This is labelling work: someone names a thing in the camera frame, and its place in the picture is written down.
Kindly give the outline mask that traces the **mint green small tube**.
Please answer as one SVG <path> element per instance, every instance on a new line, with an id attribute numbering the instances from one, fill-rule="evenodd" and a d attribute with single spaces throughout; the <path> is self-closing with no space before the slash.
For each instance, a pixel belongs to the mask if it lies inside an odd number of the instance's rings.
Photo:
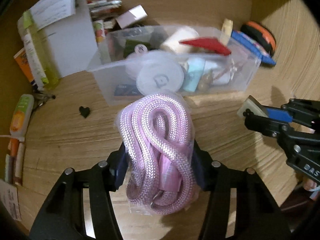
<path id="1" fill-rule="evenodd" d="M 191 57 L 188 59 L 187 64 L 188 70 L 185 74 L 182 88 L 186 92 L 195 92 L 203 75 L 206 61 L 200 57 Z"/>

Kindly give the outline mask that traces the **white standing paper folder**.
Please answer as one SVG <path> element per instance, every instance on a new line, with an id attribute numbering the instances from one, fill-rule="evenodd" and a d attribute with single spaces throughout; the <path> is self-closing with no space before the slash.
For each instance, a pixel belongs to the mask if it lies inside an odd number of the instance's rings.
<path id="1" fill-rule="evenodd" d="M 29 9 L 60 77 L 86 70 L 98 55 L 86 0 L 39 0 Z"/>

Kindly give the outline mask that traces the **red velvet tassel pouch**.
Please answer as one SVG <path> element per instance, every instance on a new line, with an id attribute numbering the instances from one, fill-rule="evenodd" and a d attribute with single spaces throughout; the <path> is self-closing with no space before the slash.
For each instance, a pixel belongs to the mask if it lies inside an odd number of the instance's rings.
<path id="1" fill-rule="evenodd" d="M 216 54 L 220 54 L 223 56 L 231 55 L 231 50 L 222 44 L 217 38 L 215 37 L 199 37 L 193 38 L 191 40 L 182 40 L 179 44 L 192 46 L 195 48 L 202 48 Z"/>

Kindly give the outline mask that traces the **fruit print white box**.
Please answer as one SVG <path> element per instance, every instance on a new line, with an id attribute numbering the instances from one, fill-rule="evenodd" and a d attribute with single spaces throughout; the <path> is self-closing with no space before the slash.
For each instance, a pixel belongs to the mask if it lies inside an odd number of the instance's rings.
<path id="1" fill-rule="evenodd" d="M 93 22 L 93 29 L 97 43 L 101 43 L 105 40 L 105 29 L 103 20 L 97 20 Z"/>

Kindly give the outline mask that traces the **dark green glass bottle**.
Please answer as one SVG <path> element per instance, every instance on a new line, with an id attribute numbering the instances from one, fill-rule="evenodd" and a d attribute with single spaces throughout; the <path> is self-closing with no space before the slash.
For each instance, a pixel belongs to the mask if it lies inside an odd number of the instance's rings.
<path id="1" fill-rule="evenodd" d="M 151 49 L 151 44 L 149 42 L 142 42 L 139 40 L 126 40 L 123 57 L 127 58 L 132 53 L 144 53 Z"/>

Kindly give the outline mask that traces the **black orange round case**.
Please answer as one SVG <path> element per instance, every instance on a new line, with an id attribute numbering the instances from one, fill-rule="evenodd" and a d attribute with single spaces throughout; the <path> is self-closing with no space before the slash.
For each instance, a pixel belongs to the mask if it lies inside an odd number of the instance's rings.
<path id="1" fill-rule="evenodd" d="M 248 21 L 241 26 L 240 31 L 258 42 L 270 56 L 274 55 L 277 47 L 276 38 L 264 25 L 259 22 Z"/>

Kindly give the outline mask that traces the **dark card in bin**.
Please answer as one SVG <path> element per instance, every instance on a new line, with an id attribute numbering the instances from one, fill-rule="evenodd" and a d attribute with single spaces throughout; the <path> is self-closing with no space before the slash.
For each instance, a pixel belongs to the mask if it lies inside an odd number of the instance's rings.
<path id="1" fill-rule="evenodd" d="M 142 96 L 136 85 L 121 84 L 117 85 L 114 90 L 114 96 Z"/>

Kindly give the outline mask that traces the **small black clip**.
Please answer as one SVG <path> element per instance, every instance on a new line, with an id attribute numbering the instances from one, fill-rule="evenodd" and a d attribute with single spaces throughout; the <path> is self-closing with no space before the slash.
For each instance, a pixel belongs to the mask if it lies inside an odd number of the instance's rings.
<path id="1" fill-rule="evenodd" d="M 81 116 L 83 116 L 84 118 L 87 118 L 90 115 L 91 110 L 89 107 L 80 106 L 79 112 Z"/>

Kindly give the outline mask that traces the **white round lidded container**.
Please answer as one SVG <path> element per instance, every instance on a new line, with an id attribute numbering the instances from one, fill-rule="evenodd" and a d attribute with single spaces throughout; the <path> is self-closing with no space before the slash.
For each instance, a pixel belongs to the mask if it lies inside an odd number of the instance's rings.
<path id="1" fill-rule="evenodd" d="M 125 71 L 135 80 L 143 95 L 160 91 L 178 92 L 184 82 L 184 70 L 175 56 L 162 50 L 132 53 L 126 58 Z"/>

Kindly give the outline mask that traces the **orange white pens bundle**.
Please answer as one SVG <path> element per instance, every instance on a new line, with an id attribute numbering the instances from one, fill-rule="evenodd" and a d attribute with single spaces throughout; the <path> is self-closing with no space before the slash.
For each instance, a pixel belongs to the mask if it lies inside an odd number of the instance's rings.
<path id="1" fill-rule="evenodd" d="M 9 153 L 5 156 L 5 181 L 22 186 L 25 144 L 18 139 L 11 138 L 8 150 Z"/>

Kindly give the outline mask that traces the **pink small cardboard box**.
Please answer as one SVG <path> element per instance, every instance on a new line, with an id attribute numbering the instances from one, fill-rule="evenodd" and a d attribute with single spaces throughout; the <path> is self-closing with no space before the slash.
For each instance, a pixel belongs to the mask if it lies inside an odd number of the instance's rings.
<path id="1" fill-rule="evenodd" d="M 127 28 L 141 20 L 147 18 L 147 13 L 141 5 L 138 5 L 116 18 L 121 29 Z"/>

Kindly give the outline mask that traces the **stack of booklets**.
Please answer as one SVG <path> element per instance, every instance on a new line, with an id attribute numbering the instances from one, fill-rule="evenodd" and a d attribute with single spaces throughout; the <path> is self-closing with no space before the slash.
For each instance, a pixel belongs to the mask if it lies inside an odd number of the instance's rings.
<path id="1" fill-rule="evenodd" d="M 121 11 L 121 0 L 95 0 L 87 4 L 91 19 L 104 20 L 106 18 L 113 18 L 119 15 Z"/>

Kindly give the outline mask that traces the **green orange tube package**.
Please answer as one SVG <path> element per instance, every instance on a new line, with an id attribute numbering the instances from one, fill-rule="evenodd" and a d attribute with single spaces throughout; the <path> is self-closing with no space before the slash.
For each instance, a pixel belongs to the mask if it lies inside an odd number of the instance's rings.
<path id="1" fill-rule="evenodd" d="M 21 142 L 25 141 L 25 134 L 29 125 L 30 116 L 34 106 L 34 97 L 31 94 L 23 94 L 14 110 L 10 134 L 12 138 Z"/>

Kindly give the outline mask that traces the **yellow green liquid bottle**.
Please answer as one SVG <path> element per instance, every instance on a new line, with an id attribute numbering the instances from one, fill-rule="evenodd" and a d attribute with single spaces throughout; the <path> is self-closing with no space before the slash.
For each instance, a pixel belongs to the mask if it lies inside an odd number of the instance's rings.
<path id="1" fill-rule="evenodd" d="M 42 37 L 37 30 L 31 12 L 25 11 L 17 22 L 32 76 L 38 90 L 52 90 L 57 87 L 59 78 L 54 65 L 42 44 Z"/>

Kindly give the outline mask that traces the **black binder clips pile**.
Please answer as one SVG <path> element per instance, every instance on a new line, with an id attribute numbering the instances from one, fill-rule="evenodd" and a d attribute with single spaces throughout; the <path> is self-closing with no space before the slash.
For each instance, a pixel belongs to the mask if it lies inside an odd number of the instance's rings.
<path id="1" fill-rule="evenodd" d="M 39 107 L 43 106 L 49 100 L 56 99 L 56 96 L 50 93 L 37 92 L 33 94 L 34 97 L 34 105 L 33 111 L 37 110 Z"/>

